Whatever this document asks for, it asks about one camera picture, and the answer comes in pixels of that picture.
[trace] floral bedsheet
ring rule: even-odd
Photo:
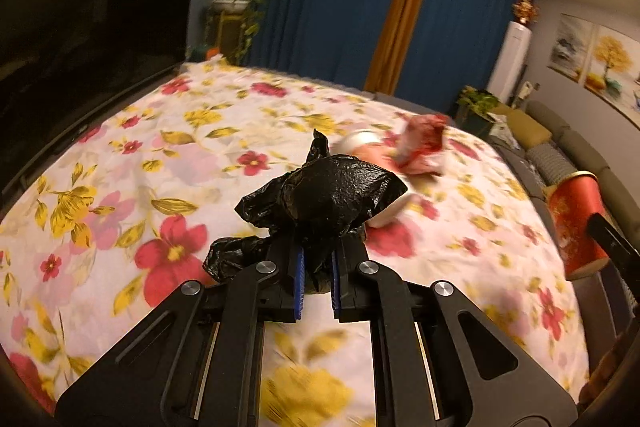
[[[0,342],[47,410],[183,280],[222,236],[264,235],[238,200],[301,165],[312,130],[358,128],[393,144],[407,114],[379,102],[215,58],[78,140],[0,225]],[[491,147],[448,128],[446,174],[369,229],[370,257],[407,280],[446,279],[574,399],[588,376],[572,286],[526,194]],[[369,328],[306,296],[296,325],[270,325],[263,425],[372,426]]]

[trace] yellow tree painting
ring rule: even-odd
[[[640,127],[640,42],[598,26],[590,47],[584,87]]]
[[[613,98],[619,98],[622,85],[609,78],[609,71],[626,73],[633,65],[624,44],[611,35],[601,36],[593,50],[593,58],[604,65],[604,73],[602,76],[589,74],[585,86],[592,90],[607,89]]]

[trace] black plastic bag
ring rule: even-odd
[[[236,212],[254,227],[269,229],[270,237],[223,237],[213,242],[203,268],[225,282],[242,268],[264,260],[271,236],[294,233],[305,251],[306,276],[315,291],[330,281],[335,240],[348,232],[363,234],[364,222],[406,192],[392,172],[344,154],[330,155],[322,133],[314,139],[306,163],[242,198]]]

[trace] red container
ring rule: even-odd
[[[563,179],[549,196],[548,206],[556,225],[566,279],[581,279],[601,270],[609,256],[587,232],[591,214],[605,214],[595,174],[578,171]]]

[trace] framed artwork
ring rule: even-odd
[[[549,58],[549,68],[578,82],[595,29],[595,24],[591,22],[562,14]]]
[[[548,66],[640,128],[640,42],[563,14]]]

